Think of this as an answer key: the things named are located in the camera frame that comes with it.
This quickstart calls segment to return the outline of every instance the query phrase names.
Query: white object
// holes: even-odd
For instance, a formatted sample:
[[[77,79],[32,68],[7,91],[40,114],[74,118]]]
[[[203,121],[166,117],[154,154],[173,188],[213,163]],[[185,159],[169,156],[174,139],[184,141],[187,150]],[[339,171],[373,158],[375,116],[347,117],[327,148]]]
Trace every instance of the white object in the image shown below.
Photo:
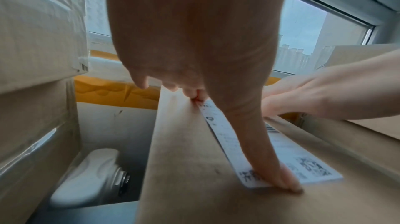
[[[204,103],[198,102],[197,105],[217,136],[222,149],[240,181],[248,188],[269,187],[270,185],[260,179],[253,171],[252,166],[247,161],[240,148],[235,131],[222,111],[219,110],[210,99]],[[284,134],[278,132],[268,124],[265,125],[278,159],[292,170],[301,184],[343,178],[342,175],[333,168],[287,138]]]
[[[115,149],[90,152],[57,188],[50,198],[50,205],[54,208],[84,207],[118,195],[123,176],[123,171],[116,165],[118,155]]]

